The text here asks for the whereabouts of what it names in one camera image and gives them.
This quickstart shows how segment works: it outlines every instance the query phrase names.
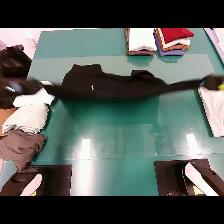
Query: glossy table surface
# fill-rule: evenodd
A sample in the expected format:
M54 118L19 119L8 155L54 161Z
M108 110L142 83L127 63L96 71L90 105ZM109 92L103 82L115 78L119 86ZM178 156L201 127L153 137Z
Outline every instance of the glossy table surface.
M190 30L195 36L183 57L126 56L122 29L43 32L29 76L61 82L73 64L119 75L147 69L168 83L224 73L204 30ZM212 137L197 90L145 100L56 100L42 133L48 140L33 164L73 164L71 195L158 195L157 160L208 158L224 178L224 139ZM5 162L0 187L13 172Z

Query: brown crumpled cloth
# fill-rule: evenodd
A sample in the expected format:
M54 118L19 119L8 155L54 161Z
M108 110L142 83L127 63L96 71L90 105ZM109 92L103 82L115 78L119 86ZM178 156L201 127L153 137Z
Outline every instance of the brown crumpled cloth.
M26 169L46 140L41 134L29 135L19 129L7 132L0 140L0 158L12 160L18 170Z

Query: red folded shirt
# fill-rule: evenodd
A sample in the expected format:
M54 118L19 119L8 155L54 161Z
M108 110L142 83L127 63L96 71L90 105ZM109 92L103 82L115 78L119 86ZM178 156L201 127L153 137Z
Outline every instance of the red folded shirt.
M169 43L173 40L193 37L194 33L186 28L161 28L165 43Z

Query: brown folded cloth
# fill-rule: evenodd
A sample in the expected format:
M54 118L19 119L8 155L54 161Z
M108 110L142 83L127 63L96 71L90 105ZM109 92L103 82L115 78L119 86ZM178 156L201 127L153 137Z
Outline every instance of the brown folded cloth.
M126 34L126 46L127 46L127 54L128 55L154 55L154 54L156 54L155 51L147 51L147 50L129 51L130 28L125 28L125 34Z
M19 129L7 132L0 140L0 158L12 160L18 170L26 169L34 155L41 151L47 137L29 135Z
M4 134L2 134L2 125L15 111L15 107L11 109L0 109L0 136L4 136Z
M158 31L158 28L156 28L156 35L159 39L159 43L160 43L160 47L162 49L162 51L171 51L171 50L187 50L189 49L190 46L187 46L187 45L184 45L184 44L175 44L173 45L172 47L167 47L167 48L164 48L163 47L163 44L162 44L162 40L161 40L161 37L159 35L159 31Z

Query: green table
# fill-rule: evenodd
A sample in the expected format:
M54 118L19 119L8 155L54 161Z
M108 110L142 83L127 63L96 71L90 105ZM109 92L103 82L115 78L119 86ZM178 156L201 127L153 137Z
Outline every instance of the green table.
M61 82L73 64L94 63L120 75L147 69L168 83L224 73L204 30L191 30L183 57L126 56L122 29L42 32L29 76ZM58 100L42 133L48 140L33 164L73 164L71 195L158 195L157 160L208 158L224 178L224 139L212 137L196 90L122 102ZM5 162L0 187L13 172Z

